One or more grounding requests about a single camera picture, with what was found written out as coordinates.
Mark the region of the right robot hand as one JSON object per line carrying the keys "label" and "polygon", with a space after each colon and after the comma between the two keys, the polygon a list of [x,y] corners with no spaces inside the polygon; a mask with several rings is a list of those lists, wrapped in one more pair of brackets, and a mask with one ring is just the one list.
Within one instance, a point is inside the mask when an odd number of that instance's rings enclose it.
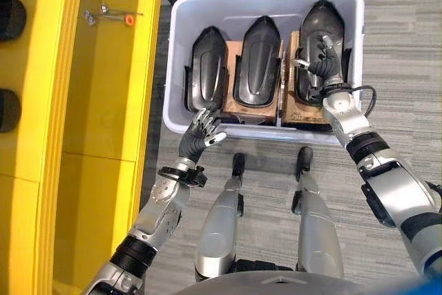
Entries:
{"label": "right robot hand", "polygon": [[320,41],[324,53],[321,60],[311,63],[304,59],[294,59],[294,64],[322,78],[325,86],[342,84],[344,81],[340,73],[341,64],[332,39],[328,35],[323,35]]}

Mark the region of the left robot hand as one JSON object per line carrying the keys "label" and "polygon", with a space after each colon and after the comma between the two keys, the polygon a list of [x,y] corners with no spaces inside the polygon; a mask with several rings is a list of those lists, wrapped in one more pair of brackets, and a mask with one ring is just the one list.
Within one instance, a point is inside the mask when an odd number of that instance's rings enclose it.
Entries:
{"label": "left robot hand", "polygon": [[197,164],[206,148],[227,138],[224,131],[217,132],[217,127],[210,110],[200,109],[182,136],[178,155]]}

